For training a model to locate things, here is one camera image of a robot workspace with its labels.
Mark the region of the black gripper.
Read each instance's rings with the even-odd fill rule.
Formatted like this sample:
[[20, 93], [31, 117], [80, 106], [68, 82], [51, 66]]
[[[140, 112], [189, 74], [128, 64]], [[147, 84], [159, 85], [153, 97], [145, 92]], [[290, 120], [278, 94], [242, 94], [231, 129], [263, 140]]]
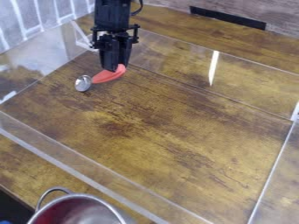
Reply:
[[119, 41], [112, 36], [99, 37], [100, 32], [115, 35], [128, 30], [133, 30], [133, 42], [137, 42], [139, 24], [129, 24], [129, 18], [140, 10], [131, 11], [131, 0], [95, 0], [95, 24], [92, 30], [91, 45], [99, 48], [101, 67], [115, 72], [117, 70], [117, 60], [124, 66], [128, 65], [132, 39], [123, 37]]

